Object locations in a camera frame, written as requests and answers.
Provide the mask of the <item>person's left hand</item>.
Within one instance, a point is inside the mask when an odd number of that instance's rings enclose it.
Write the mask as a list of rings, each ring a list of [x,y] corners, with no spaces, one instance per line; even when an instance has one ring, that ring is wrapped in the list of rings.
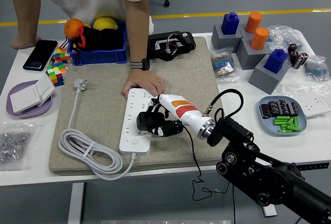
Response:
[[[152,71],[130,69],[128,78],[122,88],[122,95],[128,98],[129,90],[140,87],[147,90],[152,96],[158,96],[165,92],[165,79]]]

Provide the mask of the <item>person's right hand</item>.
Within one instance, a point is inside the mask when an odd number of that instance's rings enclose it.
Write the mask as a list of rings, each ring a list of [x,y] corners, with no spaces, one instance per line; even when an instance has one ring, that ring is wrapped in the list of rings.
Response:
[[[39,35],[36,35],[35,38],[22,38],[19,36],[16,36],[10,43],[10,45],[16,49],[26,49],[26,48],[30,48],[30,47],[34,47],[37,42],[39,42],[41,40]]]

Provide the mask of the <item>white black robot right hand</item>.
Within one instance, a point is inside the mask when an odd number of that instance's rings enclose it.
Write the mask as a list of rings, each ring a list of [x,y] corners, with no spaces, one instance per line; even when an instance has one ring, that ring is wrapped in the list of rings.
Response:
[[[148,108],[160,104],[185,126],[190,126],[193,133],[200,139],[207,139],[208,129],[215,122],[209,116],[204,116],[191,102],[183,96],[161,94],[152,98]]]

